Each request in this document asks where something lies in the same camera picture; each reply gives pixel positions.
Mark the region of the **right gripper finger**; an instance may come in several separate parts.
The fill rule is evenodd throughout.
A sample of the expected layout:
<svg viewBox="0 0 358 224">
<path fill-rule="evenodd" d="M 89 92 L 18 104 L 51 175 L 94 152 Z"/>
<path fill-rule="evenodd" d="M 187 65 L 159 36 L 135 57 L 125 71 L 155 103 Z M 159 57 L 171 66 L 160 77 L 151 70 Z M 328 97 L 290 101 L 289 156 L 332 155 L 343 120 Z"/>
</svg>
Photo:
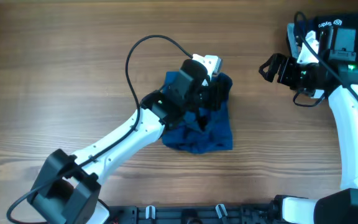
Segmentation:
<svg viewBox="0 0 358 224">
<path fill-rule="evenodd" d="M 273 82 L 274 76 L 277 74 L 280 65 L 277 63 L 263 64 L 259 67 L 259 73 L 268 82 Z"/>
<path fill-rule="evenodd" d="M 266 67 L 274 67 L 276 65 L 281 65 L 288 59 L 287 56 L 281 53 L 272 54 L 271 57 L 264 63 Z"/>
</svg>

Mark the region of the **blue t-shirt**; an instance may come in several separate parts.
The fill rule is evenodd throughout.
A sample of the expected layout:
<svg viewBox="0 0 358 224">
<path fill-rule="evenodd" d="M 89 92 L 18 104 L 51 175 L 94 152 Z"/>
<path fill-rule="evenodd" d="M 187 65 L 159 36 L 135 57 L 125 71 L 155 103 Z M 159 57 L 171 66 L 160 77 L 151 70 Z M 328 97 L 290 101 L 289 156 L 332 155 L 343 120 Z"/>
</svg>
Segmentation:
<svg viewBox="0 0 358 224">
<path fill-rule="evenodd" d="M 175 129 L 166 131 L 162 136 L 165 146 L 192 154 L 233 149 L 227 105 L 232 80 L 225 73 L 220 73 L 214 81 L 223 86 L 221 108 L 217 111 L 200 108 L 201 121 L 196 119 L 195 113 L 187 112 Z"/>
</svg>

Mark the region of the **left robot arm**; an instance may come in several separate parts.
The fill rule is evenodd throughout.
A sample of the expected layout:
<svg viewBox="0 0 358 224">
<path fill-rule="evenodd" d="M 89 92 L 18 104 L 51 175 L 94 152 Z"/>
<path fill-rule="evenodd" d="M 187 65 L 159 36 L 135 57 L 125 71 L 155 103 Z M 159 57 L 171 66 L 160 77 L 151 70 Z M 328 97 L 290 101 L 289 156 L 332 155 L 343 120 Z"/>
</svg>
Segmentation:
<svg viewBox="0 0 358 224">
<path fill-rule="evenodd" d="M 175 129 L 187 113 L 217 110 L 223 88 L 218 83 L 222 60 L 194 54 L 178 74 L 144 97 L 135 113 L 94 144 L 68 155 L 49 155 L 27 201 L 47 223 L 107 223 L 109 208 L 99 200 L 107 178 L 136 152 Z"/>
</svg>

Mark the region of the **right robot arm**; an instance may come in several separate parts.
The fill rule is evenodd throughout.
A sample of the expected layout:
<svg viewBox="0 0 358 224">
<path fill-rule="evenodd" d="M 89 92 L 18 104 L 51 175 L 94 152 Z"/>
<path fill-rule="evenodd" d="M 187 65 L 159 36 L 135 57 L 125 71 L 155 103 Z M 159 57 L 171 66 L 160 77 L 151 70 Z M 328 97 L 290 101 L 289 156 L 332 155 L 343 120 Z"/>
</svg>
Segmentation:
<svg viewBox="0 0 358 224">
<path fill-rule="evenodd" d="M 358 223 L 358 27 L 342 21 L 318 30 L 289 24 L 291 55 L 273 54 L 259 69 L 316 104 L 327 100 L 341 153 L 341 189 L 320 199 L 280 196 L 275 216 L 287 223 Z"/>
</svg>

